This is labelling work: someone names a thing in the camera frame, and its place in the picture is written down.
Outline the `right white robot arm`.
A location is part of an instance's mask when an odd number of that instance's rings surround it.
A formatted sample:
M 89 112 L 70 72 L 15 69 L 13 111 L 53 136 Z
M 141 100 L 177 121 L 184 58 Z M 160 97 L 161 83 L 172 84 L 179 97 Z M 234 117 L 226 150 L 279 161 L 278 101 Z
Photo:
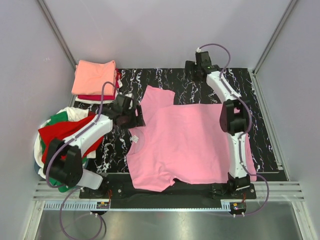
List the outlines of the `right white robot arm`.
M 239 198 L 251 184 L 246 163 L 246 137 L 252 119 L 247 102 L 231 87 L 219 66 L 212 64 L 208 51 L 197 49 L 195 61 L 185 62 L 185 71 L 193 81 L 206 82 L 222 103 L 219 124 L 227 133 L 230 155 L 226 187 L 230 197 Z

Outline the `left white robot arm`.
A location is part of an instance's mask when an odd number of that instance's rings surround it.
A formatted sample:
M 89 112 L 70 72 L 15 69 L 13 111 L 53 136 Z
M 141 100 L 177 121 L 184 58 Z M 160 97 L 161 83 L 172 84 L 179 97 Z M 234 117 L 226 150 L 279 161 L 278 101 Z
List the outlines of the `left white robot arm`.
M 144 127 L 145 121 L 141 105 L 132 95 L 119 94 L 107 107 L 100 104 L 98 114 L 77 132 L 59 140 L 54 138 L 48 146 L 43 167 L 49 187 L 85 187 L 97 198 L 108 193 L 104 178 L 83 168 L 82 158 L 94 143 L 114 127 L 132 129 Z

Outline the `pink t shirt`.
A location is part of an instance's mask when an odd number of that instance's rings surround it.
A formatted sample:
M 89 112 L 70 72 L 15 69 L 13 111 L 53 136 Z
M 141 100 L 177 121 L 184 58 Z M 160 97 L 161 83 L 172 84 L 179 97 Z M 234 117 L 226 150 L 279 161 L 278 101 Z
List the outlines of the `pink t shirt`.
M 175 93 L 148 86 L 141 100 L 145 126 L 130 129 L 126 156 L 134 188 L 162 192 L 175 180 L 226 183 L 230 169 L 221 104 L 174 104 Z

